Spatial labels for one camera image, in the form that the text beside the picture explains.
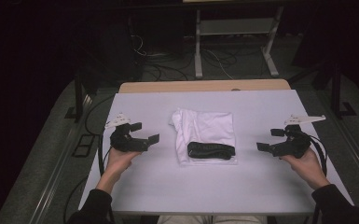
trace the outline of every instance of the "folded shirt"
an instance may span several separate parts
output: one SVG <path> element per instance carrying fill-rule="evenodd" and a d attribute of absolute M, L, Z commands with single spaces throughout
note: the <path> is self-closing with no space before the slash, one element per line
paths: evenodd
<path fill-rule="evenodd" d="M 237 164 L 231 113 L 178 108 L 172 121 L 180 164 Z"/>

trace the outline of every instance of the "hand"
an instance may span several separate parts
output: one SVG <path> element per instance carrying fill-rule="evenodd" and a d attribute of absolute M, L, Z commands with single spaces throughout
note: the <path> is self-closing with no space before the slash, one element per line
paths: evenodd
<path fill-rule="evenodd" d="M 131 165 L 131 160 L 141 154 L 142 152 L 122 152 L 111 148 L 105 172 L 96 189 L 101 189 L 110 194 L 121 174 Z"/>
<path fill-rule="evenodd" d="M 308 148 L 300 159 L 292 155 L 282 156 L 281 159 L 287 161 L 292 169 L 304 179 L 312 189 L 319 189 L 330 184 L 312 149 Z"/>

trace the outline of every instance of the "person's left hand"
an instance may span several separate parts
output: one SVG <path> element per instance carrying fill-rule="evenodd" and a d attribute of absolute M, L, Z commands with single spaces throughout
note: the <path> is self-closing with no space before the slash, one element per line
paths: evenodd
<path fill-rule="evenodd" d="M 131 165 L 131 161 L 142 152 L 122 152 L 114 148 L 110 149 L 109 159 L 104 174 L 101 176 L 96 189 L 110 193 L 121 174 Z"/>

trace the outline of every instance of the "table leg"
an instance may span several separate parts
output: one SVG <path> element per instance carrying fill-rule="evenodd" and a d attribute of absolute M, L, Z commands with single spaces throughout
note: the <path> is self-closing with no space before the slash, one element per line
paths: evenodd
<path fill-rule="evenodd" d="M 200 55 L 200 11 L 197 10 L 197 22 L 196 22 L 196 53 L 194 55 L 194 64 L 196 67 L 196 78 L 202 78 L 202 65 Z"/>
<path fill-rule="evenodd" d="M 266 61 L 267 67 L 269 68 L 269 73 L 272 77 L 277 77 L 279 75 L 275 63 L 271 58 L 269 52 L 271 51 L 272 43 L 274 41 L 275 35 L 278 30 L 279 22 L 281 21 L 281 16 L 283 13 L 283 7 L 278 7 L 277 13 L 275 14 L 274 21 L 272 22 L 271 29 L 269 31 L 269 41 L 267 45 L 262 48 L 264 60 Z"/>

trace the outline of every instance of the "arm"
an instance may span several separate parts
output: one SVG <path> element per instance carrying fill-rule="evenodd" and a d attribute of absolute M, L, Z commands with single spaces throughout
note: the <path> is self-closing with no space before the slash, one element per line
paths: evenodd
<path fill-rule="evenodd" d="M 104 174 L 95 189 L 90 191 L 89 197 L 82 209 L 71 215 L 69 224 L 109 223 L 106 215 L 110 209 L 112 197 L 110 193 L 119 181 L 121 174 L 131 165 L 131 160 L 141 152 L 121 152 L 111 148 Z"/>
<path fill-rule="evenodd" d="M 283 156 L 281 159 L 287 161 L 315 190 L 312 197 L 321 208 L 324 224 L 359 223 L 359 208 L 352 206 L 338 188 L 327 180 L 315 152 L 309 148 L 300 159 L 291 155 Z"/>

